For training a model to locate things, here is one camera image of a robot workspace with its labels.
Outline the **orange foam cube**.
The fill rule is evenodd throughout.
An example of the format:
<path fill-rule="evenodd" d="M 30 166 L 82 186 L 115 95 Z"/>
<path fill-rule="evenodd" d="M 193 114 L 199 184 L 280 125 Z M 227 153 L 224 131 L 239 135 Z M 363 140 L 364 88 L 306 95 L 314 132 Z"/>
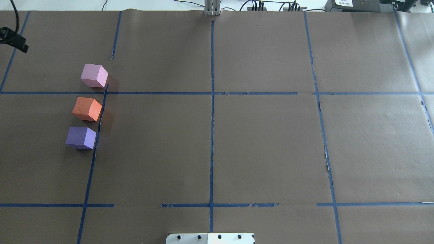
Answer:
<path fill-rule="evenodd" d="M 93 98 L 77 97 L 72 114 L 81 120 L 96 122 L 99 120 L 102 105 Z"/>

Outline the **pink foam cube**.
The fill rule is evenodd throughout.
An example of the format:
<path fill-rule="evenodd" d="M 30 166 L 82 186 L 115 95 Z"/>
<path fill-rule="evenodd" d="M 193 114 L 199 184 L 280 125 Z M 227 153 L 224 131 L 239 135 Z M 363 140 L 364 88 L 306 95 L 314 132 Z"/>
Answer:
<path fill-rule="evenodd" d="M 105 88 L 108 75 L 102 65 L 85 64 L 80 79 L 89 87 Z"/>

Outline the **purple foam cube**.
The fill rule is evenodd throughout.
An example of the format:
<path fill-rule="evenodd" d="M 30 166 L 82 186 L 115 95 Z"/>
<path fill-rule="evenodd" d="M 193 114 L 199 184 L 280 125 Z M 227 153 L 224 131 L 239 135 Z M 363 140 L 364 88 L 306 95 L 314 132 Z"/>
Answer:
<path fill-rule="evenodd" d="M 96 135 L 91 128 L 71 126 L 65 144 L 75 149 L 91 150 L 95 146 Z"/>

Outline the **brown paper table mat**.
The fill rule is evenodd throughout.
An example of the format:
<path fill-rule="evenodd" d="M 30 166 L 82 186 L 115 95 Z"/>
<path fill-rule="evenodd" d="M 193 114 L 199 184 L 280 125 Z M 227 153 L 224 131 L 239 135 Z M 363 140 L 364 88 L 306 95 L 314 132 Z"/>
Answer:
<path fill-rule="evenodd" d="M 2 244 L 433 243 L 433 14 L 20 15 L 28 52 L 1 46 Z M 98 121 L 72 114 L 79 96 Z M 66 145 L 71 126 L 94 148 Z"/>

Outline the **black computer box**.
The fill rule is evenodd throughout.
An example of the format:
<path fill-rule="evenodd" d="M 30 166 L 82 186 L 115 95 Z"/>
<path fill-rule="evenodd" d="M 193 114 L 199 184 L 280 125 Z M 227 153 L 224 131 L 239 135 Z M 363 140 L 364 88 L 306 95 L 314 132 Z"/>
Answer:
<path fill-rule="evenodd" d="M 379 0 L 327 0 L 326 12 L 381 12 Z"/>

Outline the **aluminium frame post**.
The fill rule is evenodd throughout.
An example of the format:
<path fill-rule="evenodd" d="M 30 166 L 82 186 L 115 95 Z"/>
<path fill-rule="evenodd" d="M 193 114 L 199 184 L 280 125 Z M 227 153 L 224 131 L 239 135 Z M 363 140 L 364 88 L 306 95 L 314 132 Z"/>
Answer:
<path fill-rule="evenodd" d="M 204 15 L 205 16 L 218 16 L 221 14 L 220 0 L 205 0 L 204 1 Z"/>

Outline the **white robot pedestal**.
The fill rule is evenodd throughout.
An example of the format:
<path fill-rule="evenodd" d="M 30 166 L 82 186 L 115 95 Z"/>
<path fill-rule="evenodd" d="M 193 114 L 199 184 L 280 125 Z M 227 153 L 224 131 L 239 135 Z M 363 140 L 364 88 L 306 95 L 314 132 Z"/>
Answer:
<path fill-rule="evenodd" d="M 253 233 L 171 233 L 166 244 L 254 244 Z"/>

